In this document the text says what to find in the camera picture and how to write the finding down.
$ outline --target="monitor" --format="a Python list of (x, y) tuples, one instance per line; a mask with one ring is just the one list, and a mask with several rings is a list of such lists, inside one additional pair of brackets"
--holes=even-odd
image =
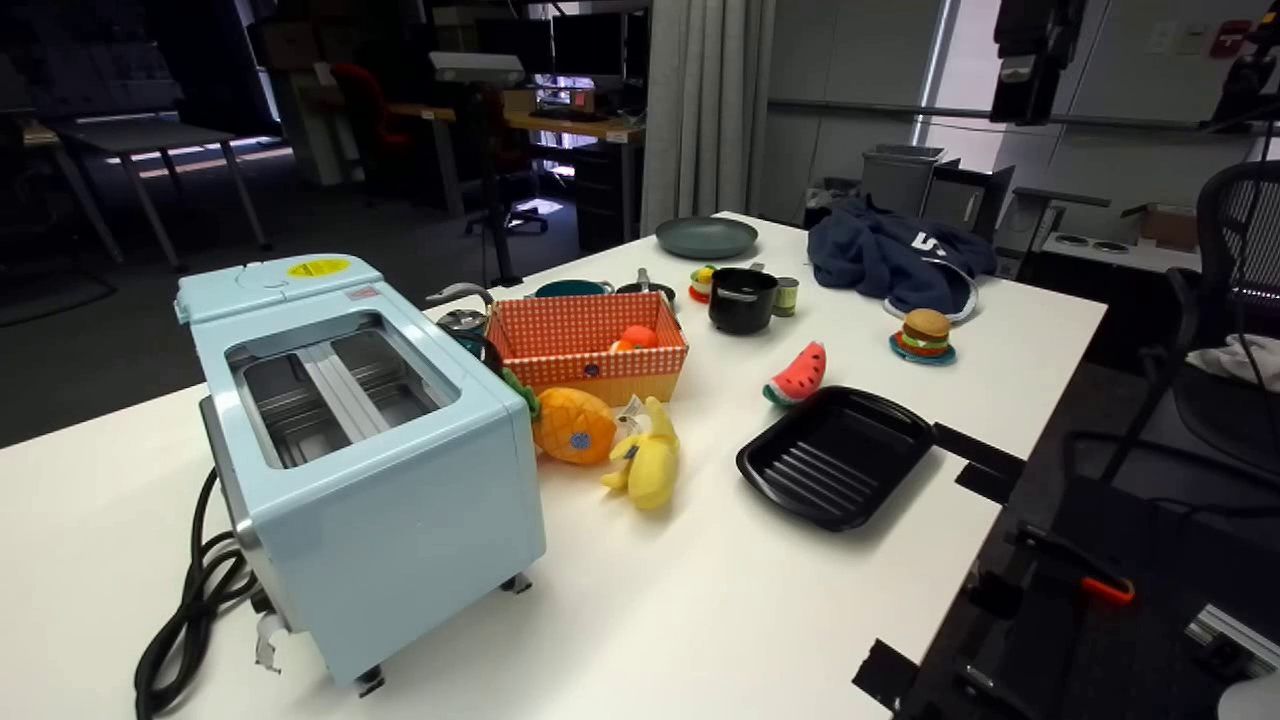
[(622, 76), (622, 18), (555, 18), (561, 76)]
[(545, 21), (474, 21), (479, 54), (518, 56), (523, 72), (553, 72), (553, 23)]

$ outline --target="plastic basket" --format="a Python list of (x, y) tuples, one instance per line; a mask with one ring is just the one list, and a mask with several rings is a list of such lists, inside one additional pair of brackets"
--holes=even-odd
[[(654, 349), (613, 352), (627, 323), (649, 323)], [(673, 399), (689, 344), (659, 296), (530, 296), (490, 303), (486, 341), (530, 389), (579, 389), (603, 404)]]

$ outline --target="red object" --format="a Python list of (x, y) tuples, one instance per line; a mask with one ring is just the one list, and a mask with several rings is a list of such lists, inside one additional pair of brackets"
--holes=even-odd
[(804, 352), (773, 375), (763, 396), (804, 404), (827, 375), (827, 349), (823, 344), (804, 344)]

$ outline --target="cable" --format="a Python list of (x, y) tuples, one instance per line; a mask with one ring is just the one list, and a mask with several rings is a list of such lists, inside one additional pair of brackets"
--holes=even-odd
[(211, 486), (216, 474), (204, 475), (193, 513), (193, 564), (182, 601), (158, 623), (133, 673), (136, 720), (150, 720), (182, 702), (204, 663), (211, 623), (259, 587), (247, 574), (243, 553), (232, 544), (232, 534), (216, 534), (211, 541), (204, 541)]

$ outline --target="light blue toaster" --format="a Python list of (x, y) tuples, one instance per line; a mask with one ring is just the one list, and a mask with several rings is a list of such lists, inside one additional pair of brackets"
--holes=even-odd
[(545, 553), (523, 399), (356, 256), (182, 276), (236, 541), (338, 683)]

